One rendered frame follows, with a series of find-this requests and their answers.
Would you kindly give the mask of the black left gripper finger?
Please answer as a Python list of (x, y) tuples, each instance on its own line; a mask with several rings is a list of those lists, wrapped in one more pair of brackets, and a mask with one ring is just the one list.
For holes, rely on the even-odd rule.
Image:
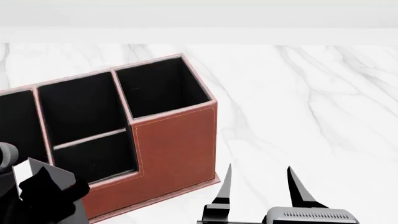
[(19, 199), (14, 173), (0, 175), (0, 201)]
[(62, 190), (51, 178), (50, 173), (42, 167), (36, 175), (21, 182), (21, 199), (32, 208), (49, 208), (50, 210), (75, 210), (74, 202), (86, 196), (90, 187), (84, 180)]

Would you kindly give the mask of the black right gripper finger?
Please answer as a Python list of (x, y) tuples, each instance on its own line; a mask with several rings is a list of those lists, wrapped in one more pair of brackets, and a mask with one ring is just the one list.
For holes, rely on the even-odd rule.
[(303, 186), (303, 183), (297, 177), (291, 166), (287, 168), (287, 182), (293, 207), (328, 208), (314, 199), (305, 186)]
[(203, 209), (203, 220), (228, 220), (230, 211), (230, 190), (231, 190), (231, 164), (228, 166), (223, 185), (215, 199)]

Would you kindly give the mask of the brown leather desk caddy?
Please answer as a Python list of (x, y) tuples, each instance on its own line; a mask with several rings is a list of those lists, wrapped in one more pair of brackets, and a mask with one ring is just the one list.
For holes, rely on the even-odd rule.
[(184, 54), (0, 91), (0, 141), (84, 178), (89, 223), (217, 183), (216, 128)]

